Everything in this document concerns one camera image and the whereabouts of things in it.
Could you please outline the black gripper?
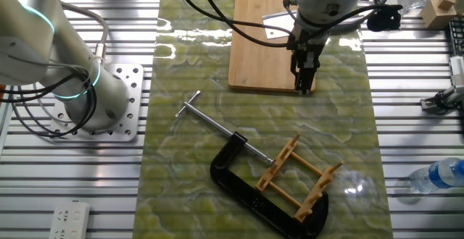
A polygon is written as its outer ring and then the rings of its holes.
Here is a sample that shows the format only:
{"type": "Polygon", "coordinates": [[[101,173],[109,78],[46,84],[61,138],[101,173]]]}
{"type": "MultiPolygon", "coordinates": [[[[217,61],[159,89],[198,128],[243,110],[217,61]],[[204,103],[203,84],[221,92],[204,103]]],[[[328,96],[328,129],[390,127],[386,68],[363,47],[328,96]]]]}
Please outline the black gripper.
{"type": "Polygon", "coordinates": [[[290,71],[300,94],[308,94],[312,87],[316,70],[320,67],[321,55],[328,33],[314,36],[315,31],[307,31],[298,23],[294,23],[288,39],[288,50],[291,51],[290,71]]]}

